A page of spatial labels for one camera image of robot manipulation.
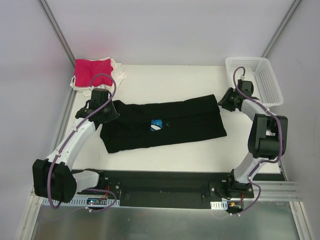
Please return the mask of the black daisy print t-shirt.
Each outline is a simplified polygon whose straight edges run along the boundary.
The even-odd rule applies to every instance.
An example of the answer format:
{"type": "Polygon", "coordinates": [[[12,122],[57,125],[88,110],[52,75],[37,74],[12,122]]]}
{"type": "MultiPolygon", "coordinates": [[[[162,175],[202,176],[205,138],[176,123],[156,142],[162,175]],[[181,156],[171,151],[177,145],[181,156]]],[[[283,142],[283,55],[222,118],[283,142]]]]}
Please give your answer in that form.
{"type": "Polygon", "coordinates": [[[227,136],[213,94],[184,101],[125,104],[113,102],[119,117],[100,132],[109,154],[199,142],[227,136]]]}

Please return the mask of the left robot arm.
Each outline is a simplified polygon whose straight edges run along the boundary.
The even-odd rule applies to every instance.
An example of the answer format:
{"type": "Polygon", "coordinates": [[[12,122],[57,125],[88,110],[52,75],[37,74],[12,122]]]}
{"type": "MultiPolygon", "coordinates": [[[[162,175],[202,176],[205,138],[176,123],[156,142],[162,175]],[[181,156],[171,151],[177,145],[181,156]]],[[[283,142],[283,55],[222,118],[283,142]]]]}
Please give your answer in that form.
{"type": "Polygon", "coordinates": [[[33,188],[38,197],[46,198],[55,208],[54,201],[69,203],[76,193],[89,189],[99,195],[106,183],[97,170],[73,173],[74,162],[87,140],[102,124],[119,117],[112,102],[113,93],[95,88],[84,107],[75,114],[70,131],[45,159],[37,159],[32,165],[33,188]]]}

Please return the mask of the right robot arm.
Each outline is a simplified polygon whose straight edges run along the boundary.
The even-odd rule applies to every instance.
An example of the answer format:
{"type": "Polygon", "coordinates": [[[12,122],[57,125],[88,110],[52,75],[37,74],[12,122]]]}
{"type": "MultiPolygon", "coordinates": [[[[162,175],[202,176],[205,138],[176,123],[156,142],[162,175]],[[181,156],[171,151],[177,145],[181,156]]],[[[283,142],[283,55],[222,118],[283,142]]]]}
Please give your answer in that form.
{"type": "Polygon", "coordinates": [[[239,79],[235,88],[230,87],[218,105],[234,112],[238,109],[252,121],[248,137],[248,154],[227,177],[227,198],[244,195],[252,187],[251,181],[267,163],[276,164],[286,151],[288,118],[275,115],[256,97],[251,81],[239,79]]]}

